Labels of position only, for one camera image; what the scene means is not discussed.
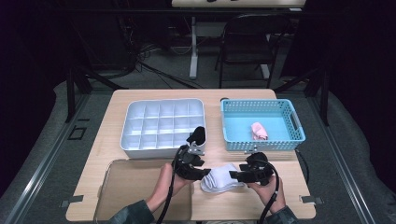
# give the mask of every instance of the human arm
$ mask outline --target human arm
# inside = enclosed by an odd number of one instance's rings
[[[122,208],[114,215],[108,223],[130,223],[130,224],[146,224],[154,220],[154,213],[166,200],[169,186],[172,181],[173,167],[170,163],[166,163],[160,172],[154,190],[146,199],[137,203],[130,204]],[[193,180],[186,180],[175,175],[173,187],[173,195],[175,196],[184,186],[192,183]]]
[[[250,188],[254,189],[262,200],[262,203],[264,203],[264,205],[267,205],[276,188],[276,177],[272,175],[269,178],[269,183],[265,186],[256,183],[247,183],[247,185]],[[278,194],[276,196],[276,200],[270,207],[270,212],[272,215],[266,218],[269,224],[298,223],[297,217],[293,214],[289,207],[286,206],[285,194],[283,191],[283,182],[281,178],[279,178]]]

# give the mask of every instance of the pink object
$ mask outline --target pink object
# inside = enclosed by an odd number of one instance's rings
[[[268,140],[267,131],[259,122],[255,122],[251,125],[251,131],[254,140]]]

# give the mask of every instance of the chair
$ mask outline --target chair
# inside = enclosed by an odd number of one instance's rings
[[[277,14],[244,14],[230,19],[221,36],[219,56],[215,70],[219,70],[219,88],[223,81],[223,64],[269,64],[270,76],[267,80],[270,87],[278,42],[290,28],[290,20]]]

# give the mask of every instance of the desk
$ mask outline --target desk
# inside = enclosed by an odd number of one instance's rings
[[[239,7],[239,8],[250,8],[250,7],[277,7],[277,8],[299,8],[303,7],[305,0],[217,0],[216,2],[207,2],[206,0],[173,0],[172,7]],[[197,66],[198,66],[198,52],[196,45],[196,20],[192,17],[191,20],[191,67],[190,67],[190,79],[197,78]],[[262,65],[263,75],[269,76],[268,67]]]
[[[104,181],[107,166],[114,160],[128,158],[120,148],[120,136],[128,105],[137,100],[175,99],[180,97],[199,98],[204,103],[207,137],[205,155],[202,157],[205,164],[202,168],[214,168],[229,162],[238,167],[247,157],[242,152],[230,153],[225,149],[221,130],[221,98],[276,98],[275,93],[271,90],[115,91],[74,193],[75,196],[84,195],[83,201],[69,205],[66,213],[68,220],[90,221],[93,219],[98,203],[98,190]],[[313,218],[316,214],[314,206],[300,202],[300,195],[307,196],[310,194],[295,152],[267,152],[265,154],[283,179],[286,201],[291,210],[298,218]],[[262,212],[263,204],[252,189],[241,188],[213,194],[202,191],[200,181],[196,181],[192,187],[191,220],[258,219]]]

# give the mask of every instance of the blue basket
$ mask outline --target blue basket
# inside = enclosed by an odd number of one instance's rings
[[[221,119],[229,151],[293,150],[305,140],[303,127],[289,100],[222,100]],[[265,128],[268,140],[253,140],[254,122]]]

